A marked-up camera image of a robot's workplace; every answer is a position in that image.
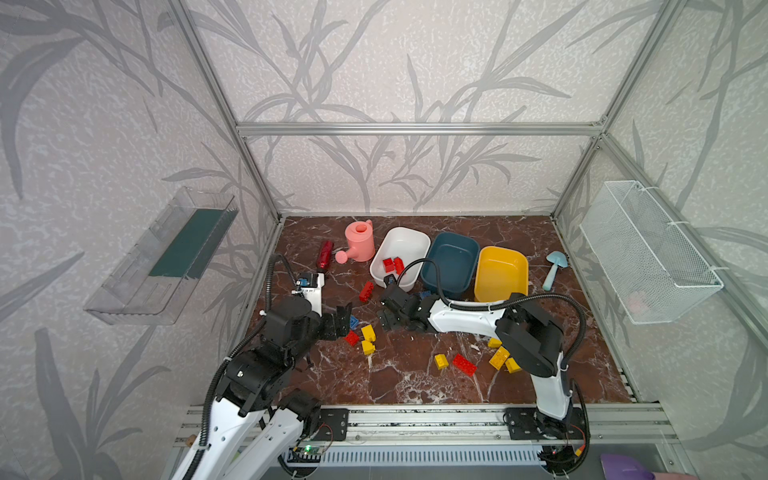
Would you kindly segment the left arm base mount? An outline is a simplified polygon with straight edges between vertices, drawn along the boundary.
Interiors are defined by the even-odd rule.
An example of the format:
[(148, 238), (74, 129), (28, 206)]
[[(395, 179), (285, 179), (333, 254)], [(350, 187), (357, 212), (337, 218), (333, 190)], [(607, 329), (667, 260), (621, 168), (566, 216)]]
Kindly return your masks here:
[(340, 442), (347, 438), (350, 410), (321, 407), (303, 422), (300, 441)]

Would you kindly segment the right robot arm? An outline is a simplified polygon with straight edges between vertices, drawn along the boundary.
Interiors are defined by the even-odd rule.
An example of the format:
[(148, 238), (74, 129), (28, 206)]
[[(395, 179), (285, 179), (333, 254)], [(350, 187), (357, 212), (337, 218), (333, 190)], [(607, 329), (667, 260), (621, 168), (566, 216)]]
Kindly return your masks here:
[[(569, 416), (573, 402), (566, 371), (587, 327), (586, 312), (579, 302), (556, 293), (513, 293), (499, 302), (464, 302), (440, 294), (424, 298), (411, 294), (393, 275), (387, 276), (384, 284), (382, 309), (378, 312), (383, 328), (467, 333), (498, 340), (517, 365), (531, 375), (539, 416), (558, 422)], [(564, 327), (541, 305), (547, 299), (568, 304), (578, 316), (578, 333), (568, 348), (564, 346)]]

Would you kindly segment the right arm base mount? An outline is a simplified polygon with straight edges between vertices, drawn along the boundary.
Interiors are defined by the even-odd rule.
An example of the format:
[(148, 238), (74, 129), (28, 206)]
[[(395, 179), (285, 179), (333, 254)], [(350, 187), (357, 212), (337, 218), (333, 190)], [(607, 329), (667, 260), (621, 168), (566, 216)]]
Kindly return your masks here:
[(541, 414), (535, 407), (508, 407), (502, 420), (511, 440), (579, 440), (586, 432), (584, 412), (572, 407), (563, 420)]

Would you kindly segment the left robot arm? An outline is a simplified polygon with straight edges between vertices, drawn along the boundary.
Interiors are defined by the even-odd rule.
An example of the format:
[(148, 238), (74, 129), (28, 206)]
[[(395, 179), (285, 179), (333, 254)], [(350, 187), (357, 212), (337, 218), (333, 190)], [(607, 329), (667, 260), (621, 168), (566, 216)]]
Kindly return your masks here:
[(266, 312), (261, 340), (241, 343), (218, 367), (205, 396), (201, 428), (177, 467), (176, 479), (259, 479), (279, 463), (294, 479), (309, 463), (288, 460), (305, 440), (306, 454), (321, 458), (346, 437), (345, 409), (324, 409), (319, 399), (295, 389), (283, 392), (297, 364), (319, 341), (350, 332), (351, 305), (334, 313), (314, 311), (309, 300), (290, 296)]

